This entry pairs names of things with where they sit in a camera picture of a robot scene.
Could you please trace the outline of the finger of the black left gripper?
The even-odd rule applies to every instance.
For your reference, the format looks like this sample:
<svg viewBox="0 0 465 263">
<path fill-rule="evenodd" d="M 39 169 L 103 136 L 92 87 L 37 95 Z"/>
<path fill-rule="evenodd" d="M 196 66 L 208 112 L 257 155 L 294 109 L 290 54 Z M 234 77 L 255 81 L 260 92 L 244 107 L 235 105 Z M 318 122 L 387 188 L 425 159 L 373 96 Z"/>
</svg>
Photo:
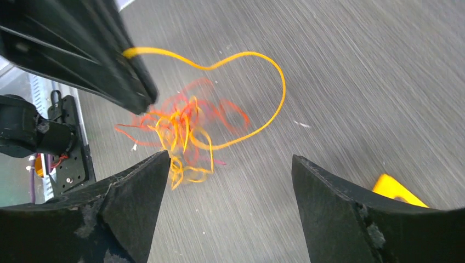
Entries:
<svg viewBox="0 0 465 263">
<path fill-rule="evenodd" d="M 115 1 L 1 1 L 3 58 L 139 115 L 158 90 L 132 46 Z"/>
</svg>

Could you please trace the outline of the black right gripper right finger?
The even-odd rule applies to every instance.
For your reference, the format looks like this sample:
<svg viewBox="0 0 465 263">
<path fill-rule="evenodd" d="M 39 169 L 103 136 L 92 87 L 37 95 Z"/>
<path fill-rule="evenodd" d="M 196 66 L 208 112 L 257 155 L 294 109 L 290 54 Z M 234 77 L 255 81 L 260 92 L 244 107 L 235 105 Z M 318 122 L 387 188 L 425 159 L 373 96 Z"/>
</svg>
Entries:
<svg viewBox="0 0 465 263">
<path fill-rule="evenodd" d="M 464 262 L 464 209 L 396 201 L 298 155 L 291 175 L 311 262 Z"/>
</svg>

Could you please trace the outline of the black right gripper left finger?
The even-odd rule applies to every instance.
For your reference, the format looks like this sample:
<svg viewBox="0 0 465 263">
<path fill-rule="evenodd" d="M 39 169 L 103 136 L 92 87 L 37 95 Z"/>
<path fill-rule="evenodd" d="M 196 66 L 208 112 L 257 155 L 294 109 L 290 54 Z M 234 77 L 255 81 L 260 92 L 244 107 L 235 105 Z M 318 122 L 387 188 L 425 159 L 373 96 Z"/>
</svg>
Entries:
<svg viewBox="0 0 465 263">
<path fill-rule="evenodd" d="M 1 209 L 1 262 L 147 262 L 171 160 L 158 152 L 43 204 Z"/>
</svg>

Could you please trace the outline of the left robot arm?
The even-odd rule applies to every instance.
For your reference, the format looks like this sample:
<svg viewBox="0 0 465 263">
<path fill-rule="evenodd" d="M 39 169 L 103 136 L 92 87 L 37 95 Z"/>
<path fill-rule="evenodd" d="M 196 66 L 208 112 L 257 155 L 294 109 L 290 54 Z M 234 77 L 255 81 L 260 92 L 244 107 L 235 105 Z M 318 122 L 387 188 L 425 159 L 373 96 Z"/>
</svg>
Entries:
<svg viewBox="0 0 465 263">
<path fill-rule="evenodd" d="M 16 67 L 98 95 L 133 114 L 158 97 L 132 47 L 115 1 L 1 1 L 1 56 Z M 1 96 L 1 152 L 60 155 L 72 148 L 72 124 L 39 115 L 17 95 Z"/>
</svg>

